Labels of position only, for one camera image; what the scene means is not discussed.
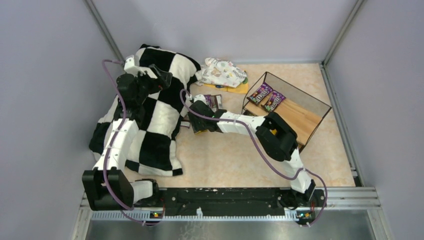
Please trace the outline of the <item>yellow M&M bag small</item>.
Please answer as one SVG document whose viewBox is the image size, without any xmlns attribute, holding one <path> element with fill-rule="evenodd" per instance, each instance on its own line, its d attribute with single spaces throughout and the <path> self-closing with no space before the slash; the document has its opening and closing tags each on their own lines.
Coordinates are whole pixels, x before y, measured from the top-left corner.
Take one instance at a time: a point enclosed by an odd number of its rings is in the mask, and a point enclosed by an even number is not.
<svg viewBox="0 0 424 240">
<path fill-rule="evenodd" d="M 204 129 L 204 130 L 196 130 L 196 131 L 194 131 L 194 134 L 195 134 L 195 135 L 198 135 L 198 134 L 201 134 L 201 133 L 207 133 L 207 132 L 209 132 L 209 130 L 207 130 L 207 129 Z"/>
</svg>

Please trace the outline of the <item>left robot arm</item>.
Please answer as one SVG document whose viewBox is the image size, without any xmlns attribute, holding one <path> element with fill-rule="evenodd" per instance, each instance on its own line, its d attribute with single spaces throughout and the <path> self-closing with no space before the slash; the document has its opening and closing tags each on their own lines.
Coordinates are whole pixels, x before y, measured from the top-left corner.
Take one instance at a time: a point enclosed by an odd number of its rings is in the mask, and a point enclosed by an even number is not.
<svg viewBox="0 0 424 240">
<path fill-rule="evenodd" d="M 172 73 L 155 64 L 134 66 L 112 85 L 117 93 L 117 113 L 112 116 L 111 132 L 99 160 L 82 174 L 87 201 L 93 211 L 133 210 L 140 200 L 152 200 L 159 187 L 153 179 L 130 182 L 123 169 L 131 144 L 145 116 L 143 103 L 148 95 L 167 89 Z"/>
</svg>

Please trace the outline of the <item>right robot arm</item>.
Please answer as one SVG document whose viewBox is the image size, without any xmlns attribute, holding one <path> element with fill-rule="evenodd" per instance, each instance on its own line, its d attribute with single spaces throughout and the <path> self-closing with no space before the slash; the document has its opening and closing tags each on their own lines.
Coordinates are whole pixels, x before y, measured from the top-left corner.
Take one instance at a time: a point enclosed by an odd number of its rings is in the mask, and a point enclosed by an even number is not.
<svg viewBox="0 0 424 240">
<path fill-rule="evenodd" d="M 290 182 L 297 201 L 309 202 L 314 198 L 316 183 L 301 160 L 298 135 L 277 113 L 249 116 L 225 109 L 213 111 L 201 100 L 194 101 L 187 109 L 189 121 L 196 132 L 249 136 L 268 167 Z"/>
</svg>

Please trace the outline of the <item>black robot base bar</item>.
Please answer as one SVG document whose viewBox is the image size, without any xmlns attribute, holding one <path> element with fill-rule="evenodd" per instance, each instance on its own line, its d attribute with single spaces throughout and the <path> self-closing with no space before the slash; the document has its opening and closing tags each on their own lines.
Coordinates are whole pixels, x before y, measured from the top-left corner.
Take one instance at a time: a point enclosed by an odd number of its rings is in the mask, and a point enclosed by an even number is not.
<svg viewBox="0 0 424 240">
<path fill-rule="evenodd" d="M 324 198 L 322 189 L 306 199 L 288 187 L 161 188 L 135 207 L 159 208 L 170 216 L 193 216 L 198 208 L 206 216 L 277 216 L 286 210 L 317 210 Z"/>
</svg>

